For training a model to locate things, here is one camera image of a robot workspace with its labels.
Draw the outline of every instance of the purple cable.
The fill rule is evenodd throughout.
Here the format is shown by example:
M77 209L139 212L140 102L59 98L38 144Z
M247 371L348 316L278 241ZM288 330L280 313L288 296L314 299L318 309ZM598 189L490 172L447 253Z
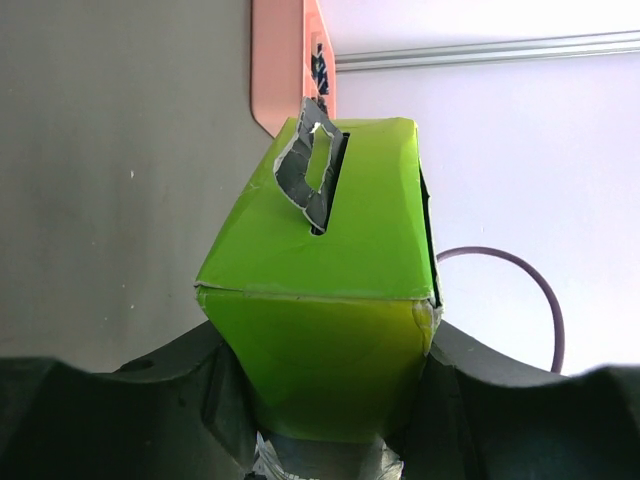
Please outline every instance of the purple cable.
M488 255L490 257L497 257L508 262L517 265L533 278L538 286L544 292L544 296L547 297L549 306L551 307L551 315L553 316L553 331L554 331L554 346L553 346L553 362L551 363L551 371L553 373L560 373L562 371L562 363L564 362L564 320L562 318L562 310L560 309L560 302L556 294L553 293L551 286L544 279L544 277L535 268L529 265L520 257L516 257L503 250L489 247L458 247L440 252L436 259L438 262L446 260L451 257L459 257L461 255Z

